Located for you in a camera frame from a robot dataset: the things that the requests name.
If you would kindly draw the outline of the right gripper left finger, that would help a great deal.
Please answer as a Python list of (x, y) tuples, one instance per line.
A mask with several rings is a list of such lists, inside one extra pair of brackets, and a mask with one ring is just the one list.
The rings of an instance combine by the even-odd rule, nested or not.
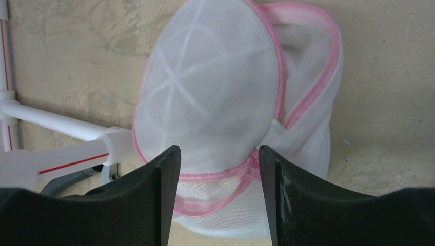
[(61, 198), (1, 189), (1, 245), (167, 245), (181, 151), (84, 195)]

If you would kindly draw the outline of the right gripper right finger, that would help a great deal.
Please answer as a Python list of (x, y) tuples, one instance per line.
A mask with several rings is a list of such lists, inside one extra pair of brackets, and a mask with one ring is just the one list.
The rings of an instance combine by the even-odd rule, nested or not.
[(434, 245), (434, 188), (371, 196), (259, 149), (273, 245)]

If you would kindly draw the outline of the pink-trimmed mesh laundry bag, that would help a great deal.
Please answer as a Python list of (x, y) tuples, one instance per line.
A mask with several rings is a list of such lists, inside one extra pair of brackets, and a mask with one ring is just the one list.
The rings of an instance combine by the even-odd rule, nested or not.
[(132, 125), (143, 163), (180, 147), (173, 221), (269, 237), (259, 148), (326, 178), (342, 74), (339, 28), (316, 6), (185, 2), (147, 61)]

